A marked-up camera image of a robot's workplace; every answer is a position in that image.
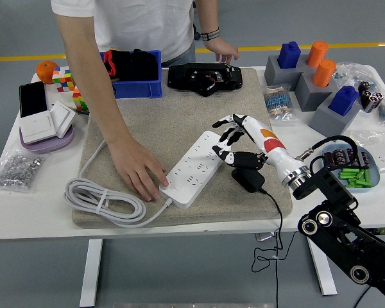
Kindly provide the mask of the person's left hand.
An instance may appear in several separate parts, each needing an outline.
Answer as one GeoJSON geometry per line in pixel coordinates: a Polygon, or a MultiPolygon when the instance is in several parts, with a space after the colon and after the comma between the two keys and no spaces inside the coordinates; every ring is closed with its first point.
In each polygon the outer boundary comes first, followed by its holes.
{"type": "Polygon", "coordinates": [[[216,62],[229,64],[232,60],[238,60],[240,57],[238,47],[225,42],[221,37],[203,41],[203,45],[215,54],[216,62]]]}

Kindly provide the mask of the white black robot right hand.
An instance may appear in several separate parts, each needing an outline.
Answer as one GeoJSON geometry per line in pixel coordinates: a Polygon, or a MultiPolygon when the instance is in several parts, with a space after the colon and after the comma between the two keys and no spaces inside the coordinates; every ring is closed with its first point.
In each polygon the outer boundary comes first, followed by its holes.
{"type": "Polygon", "coordinates": [[[212,149],[226,164],[236,168],[260,170],[265,163],[273,166],[282,185],[289,185],[296,176],[308,172],[308,167],[291,156],[278,137],[262,122],[248,115],[232,114],[223,117],[212,126],[218,128],[223,124],[230,127],[222,134],[219,141],[227,141],[227,146],[237,142],[247,134],[260,149],[259,153],[226,151],[219,146],[212,149]]]}

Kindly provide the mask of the person's right hand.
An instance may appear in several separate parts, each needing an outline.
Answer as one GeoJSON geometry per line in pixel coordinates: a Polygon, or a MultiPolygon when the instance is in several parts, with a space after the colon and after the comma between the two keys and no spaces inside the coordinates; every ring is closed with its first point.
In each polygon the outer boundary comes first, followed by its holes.
{"type": "Polygon", "coordinates": [[[158,185],[150,173],[164,187],[168,186],[164,166],[133,137],[118,138],[108,143],[117,172],[126,185],[145,201],[160,198],[158,185]]]}

